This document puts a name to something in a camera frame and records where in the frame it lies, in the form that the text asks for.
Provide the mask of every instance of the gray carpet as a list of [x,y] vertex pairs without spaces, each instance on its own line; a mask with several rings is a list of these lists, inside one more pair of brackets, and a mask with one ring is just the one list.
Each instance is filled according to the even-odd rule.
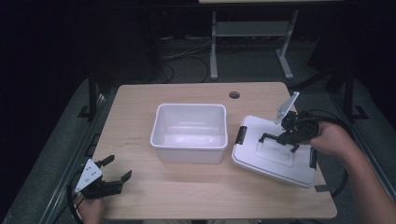
[[[317,73],[307,66],[307,61],[315,47],[314,42],[291,42],[287,59],[295,78],[286,80],[283,76],[275,49],[282,40],[269,39],[239,39],[224,41],[219,46],[218,69],[219,79],[216,82],[261,82],[281,81],[292,86],[312,77]],[[202,46],[205,40],[166,40],[163,41],[163,54],[176,53]],[[152,83],[198,83],[207,76],[209,53],[203,49],[188,57],[173,61],[164,61],[166,66]],[[327,93],[324,78],[314,85],[300,91],[301,95],[295,103],[298,111],[304,109],[323,109],[342,117],[342,113],[334,101],[342,99],[343,93],[336,95]],[[215,82],[206,78],[205,82]],[[85,154],[89,151],[91,140],[102,131],[106,116],[111,108],[117,92],[117,86],[107,90],[104,98],[98,101],[99,112],[93,122],[78,118],[80,109],[88,104],[88,82],[84,81],[75,92],[64,114],[54,129],[48,143],[24,183],[17,199],[9,212],[7,223],[51,223],[65,205],[64,189],[59,189],[70,173],[73,173],[89,158]],[[380,111],[371,100],[368,91],[355,81],[355,105],[361,105],[369,119],[357,120],[354,127],[364,136],[373,155],[380,162],[381,168],[387,175],[389,182],[396,186],[396,132],[388,124]],[[338,186],[343,173],[343,166],[335,158],[320,155],[318,163],[322,173],[331,188]],[[330,220],[300,220],[303,223],[358,223],[352,192],[347,184],[346,188],[334,198],[338,215]],[[291,223],[295,220],[264,220],[263,223]],[[56,223],[73,223],[70,212],[62,212]],[[111,221],[105,223],[134,223],[132,221]]]

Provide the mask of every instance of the white plastic bin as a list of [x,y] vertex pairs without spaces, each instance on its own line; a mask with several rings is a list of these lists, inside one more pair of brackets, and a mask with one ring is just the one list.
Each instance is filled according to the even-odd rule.
[[150,143],[161,161],[220,163],[228,144],[224,105],[158,106]]

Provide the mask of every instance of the metal stand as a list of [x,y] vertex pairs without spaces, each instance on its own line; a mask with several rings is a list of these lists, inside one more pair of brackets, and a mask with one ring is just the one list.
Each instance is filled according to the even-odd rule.
[[277,58],[286,79],[293,79],[285,58],[299,10],[294,10],[289,21],[217,21],[216,11],[212,14],[212,46],[210,52],[210,77],[217,80],[218,65],[216,58],[217,36],[284,36],[281,49],[276,50]]

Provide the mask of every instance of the person's hand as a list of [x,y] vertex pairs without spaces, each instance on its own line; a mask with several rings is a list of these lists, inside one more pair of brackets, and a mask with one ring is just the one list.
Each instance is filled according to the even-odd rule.
[[102,216],[105,211],[105,202],[100,199],[84,199],[84,195],[79,194],[76,199],[78,212],[84,224],[98,224],[102,222]]
[[336,124],[321,122],[318,136],[308,141],[314,149],[324,154],[345,159],[347,153],[357,149],[347,131]]

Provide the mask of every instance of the dark background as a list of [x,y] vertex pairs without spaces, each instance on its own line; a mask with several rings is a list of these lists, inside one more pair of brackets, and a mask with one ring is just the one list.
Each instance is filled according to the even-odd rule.
[[[1,220],[84,79],[94,73],[102,91],[115,84],[150,82],[161,66],[153,34],[178,38],[210,34],[208,10],[148,14],[86,8],[87,3],[0,2]],[[323,71],[337,63],[351,64],[355,77],[396,127],[394,12],[395,3],[390,0],[349,1],[326,10],[309,7],[301,10],[293,39],[320,37],[310,65]],[[238,19],[247,16],[233,11],[236,14]],[[282,13],[270,10],[266,15],[276,19]]]

